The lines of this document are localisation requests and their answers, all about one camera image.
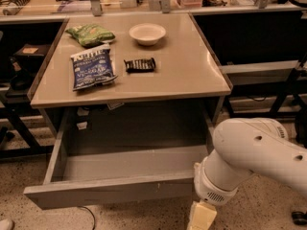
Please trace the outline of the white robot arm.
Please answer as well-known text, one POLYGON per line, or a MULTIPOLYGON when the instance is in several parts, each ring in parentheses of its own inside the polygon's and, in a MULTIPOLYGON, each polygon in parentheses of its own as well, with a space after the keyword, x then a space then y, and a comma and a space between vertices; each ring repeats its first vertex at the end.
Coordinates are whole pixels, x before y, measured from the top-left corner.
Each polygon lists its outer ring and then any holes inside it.
POLYGON ((194 165, 198 202, 191 206, 187 230, 208 230, 216 208, 232 199, 255 174, 307 195, 306 149, 291 143, 287 130, 270 118, 233 118, 212 133, 213 150, 194 165))

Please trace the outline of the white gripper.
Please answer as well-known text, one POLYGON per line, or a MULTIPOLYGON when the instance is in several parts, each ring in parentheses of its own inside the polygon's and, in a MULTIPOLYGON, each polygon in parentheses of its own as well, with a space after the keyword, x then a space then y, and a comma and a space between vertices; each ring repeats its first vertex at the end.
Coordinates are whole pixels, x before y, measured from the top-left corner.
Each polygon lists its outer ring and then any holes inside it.
POLYGON ((239 169, 225 162, 215 150, 196 163, 194 186, 197 196, 203 201, 192 203, 187 230, 209 230, 217 216, 214 206, 228 203, 239 186, 253 176, 250 170, 239 169))

